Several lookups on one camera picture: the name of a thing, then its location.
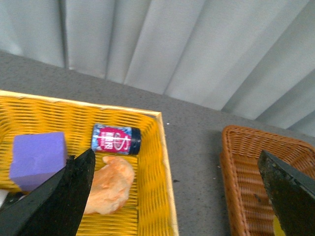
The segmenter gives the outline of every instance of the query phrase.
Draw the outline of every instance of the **gray table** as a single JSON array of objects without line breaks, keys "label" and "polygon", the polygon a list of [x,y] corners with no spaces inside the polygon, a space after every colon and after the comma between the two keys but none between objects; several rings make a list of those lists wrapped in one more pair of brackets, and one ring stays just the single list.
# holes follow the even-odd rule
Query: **gray table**
[{"label": "gray table", "polygon": [[229,124],[304,140],[315,138],[167,96],[0,52],[0,89],[161,111],[181,236],[230,235],[219,168],[221,131]]}]

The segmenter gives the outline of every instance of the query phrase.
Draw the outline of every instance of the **purple foam block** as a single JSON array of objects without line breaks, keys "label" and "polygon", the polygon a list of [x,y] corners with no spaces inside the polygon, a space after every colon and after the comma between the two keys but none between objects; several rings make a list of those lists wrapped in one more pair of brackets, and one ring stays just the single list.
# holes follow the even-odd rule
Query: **purple foam block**
[{"label": "purple foam block", "polygon": [[32,191],[61,170],[66,159],[62,132],[18,135],[13,141],[9,177],[22,191]]}]

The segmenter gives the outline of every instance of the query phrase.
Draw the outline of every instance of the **orange wicker basket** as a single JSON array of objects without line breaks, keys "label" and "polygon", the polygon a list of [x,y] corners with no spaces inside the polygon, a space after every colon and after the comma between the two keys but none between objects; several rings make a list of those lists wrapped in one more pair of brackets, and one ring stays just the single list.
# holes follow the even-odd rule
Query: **orange wicker basket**
[{"label": "orange wicker basket", "polygon": [[303,141],[261,130],[227,126],[220,157],[228,215],[233,236],[273,236],[274,212],[258,170],[267,150],[315,178],[315,150]]}]

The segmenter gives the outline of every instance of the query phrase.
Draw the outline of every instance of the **white backdrop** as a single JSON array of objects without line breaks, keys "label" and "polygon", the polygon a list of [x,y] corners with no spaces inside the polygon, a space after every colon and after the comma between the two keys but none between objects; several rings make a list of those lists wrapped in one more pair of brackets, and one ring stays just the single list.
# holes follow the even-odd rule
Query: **white backdrop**
[{"label": "white backdrop", "polygon": [[315,0],[0,0],[0,50],[315,136]]}]

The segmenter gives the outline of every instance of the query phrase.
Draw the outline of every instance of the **jar label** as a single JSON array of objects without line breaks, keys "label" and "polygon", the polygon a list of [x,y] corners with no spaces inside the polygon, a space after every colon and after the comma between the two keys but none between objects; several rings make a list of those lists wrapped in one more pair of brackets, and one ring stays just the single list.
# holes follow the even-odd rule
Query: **jar label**
[{"label": "jar label", "polygon": [[129,154],[131,145],[130,127],[113,127],[97,124],[94,127],[92,147],[98,151]]}]

